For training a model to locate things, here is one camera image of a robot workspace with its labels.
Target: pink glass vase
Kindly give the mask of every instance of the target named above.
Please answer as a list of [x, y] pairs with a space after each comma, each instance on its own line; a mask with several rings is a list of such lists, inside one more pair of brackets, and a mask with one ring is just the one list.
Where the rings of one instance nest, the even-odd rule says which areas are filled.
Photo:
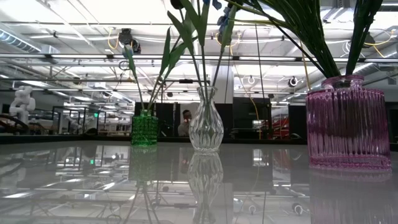
[[384, 93], [349, 75], [323, 81], [307, 95], [310, 165], [332, 169], [390, 170]]

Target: yellow cable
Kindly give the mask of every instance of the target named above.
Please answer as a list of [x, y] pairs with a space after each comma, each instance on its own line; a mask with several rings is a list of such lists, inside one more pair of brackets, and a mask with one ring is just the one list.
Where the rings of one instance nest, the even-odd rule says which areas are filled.
[[119, 34], [118, 34], [118, 38], [116, 39], [116, 45], [113, 47], [111, 45], [111, 39], [110, 39], [111, 33], [112, 33], [112, 29], [109, 30], [108, 45], [109, 45], [110, 48], [112, 48], [114, 50], [114, 49], [116, 49], [118, 47], [118, 44], [119, 44]]
[[[218, 41], [218, 38], [217, 38], [217, 37], [218, 37], [218, 33], [216, 33], [216, 41], [217, 41], [218, 44], [221, 45], [221, 43]], [[227, 45], [226, 47], [234, 47], [236, 44], [239, 43], [240, 38], [241, 38], [241, 34], [238, 34], [238, 40], [236, 41], [236, 43], [235, 43], [234, 45]]]
[[[229, 51], [231, 52], [231, 56], [233, 56], [232, 48], [231, 48], [231, 47], [232, 47], [232, 46], [229, 46]], [[239, 80], [240, 80], [241, 83], [242, 83], [242, 87], [243, 87], [244, 92], [249, 96], [251, 102], [252, 102], [253, 105], [254, 105], [254, 109], [256, 109], [257, 120], [260, 121], [259, 112], [258, 112], [258, 110], [257, 110], [257, 106], [256, 106], [256, 104], [254, 103], [253, 98], [251, 97], [251, 95], [248, 94], [248, 91], [247, 91], [246, 88], [244, 87], [243, 82], [242, 82], [242, 79], [241, 79], [241, 77], [240, 77], [240, 75], [239, 75], [239, 73], [238, 73], [238, 69], [236, 68], [236, 65], [235, 65], [235, 64], [234, 64], [234, 67], [235, 67], [235, 70], [236, 70], [236, 74], [238, 75], [238, 78], [239, 78]], [[260, 126], [260, 128], [259, 128], [259, 139], [261, 140], [261, 126]]]
[[374, 49], [379, 53], [379, 55], [380, 55], [382, 58], [385, 58], [385, 56], [379, 51], [379, 49], [377, 49], [376, 46], [373, 46], [373, 47], [374, 47]]
[[[300, 45], [301, 45], [301, 48], [303, 48], [303, 42], [301, 40], [300, 40]], [[303, 62], [304, 62], [305, 77], [307, 79], [307, 88], [308, 88], [308, 91], [310, 91], [311, 90], [311, 84], [310, 84], [310, 79], [308, 78], [307, 62], [305, 61], [304, 53], [301, 52], [301, 54], [302, 54]]]
[[388, 42], [390, 42], [390, 40], [392, 39], [392, 35], [394, 34], [394, 31], [391, 31], [391, 35], [390, 38], [384, 42], [378, 43], [378, 44], [370, 44], [370, 43], [365, 43], [366, 45], [370, 45], [370, 46], [378, 46], [378, 45], [382, 45], [382, 44], [386, 44]]

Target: man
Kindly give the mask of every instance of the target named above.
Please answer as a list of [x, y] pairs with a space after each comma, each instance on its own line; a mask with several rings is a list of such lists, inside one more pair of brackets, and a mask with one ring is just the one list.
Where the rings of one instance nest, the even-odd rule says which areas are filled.
[[192, 119], [191, 111], [185, 110], [182, 112], [184, 121], [178, 127], [178, 136], [189, 137], [189, 122]]

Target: glossy table surface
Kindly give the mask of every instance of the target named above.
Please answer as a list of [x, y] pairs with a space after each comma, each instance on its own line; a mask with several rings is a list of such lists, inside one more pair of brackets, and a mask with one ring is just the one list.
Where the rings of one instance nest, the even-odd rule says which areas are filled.
[[0, 145], [0, 223], [398, 223], [392, 165], [312, 170], [294, 145]]

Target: white robot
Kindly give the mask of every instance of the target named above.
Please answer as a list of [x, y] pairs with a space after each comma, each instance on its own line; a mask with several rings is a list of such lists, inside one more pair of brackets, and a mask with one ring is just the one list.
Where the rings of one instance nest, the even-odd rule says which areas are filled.
[[15, 99], [9, 109], [11, 116], [17, 115], [18, 119], [25, 124], [28, 124], [29, 112], [36, 108], [35, 99], [30, 97], [32, 90], [31, 86], [20, 86], [15, 92]]

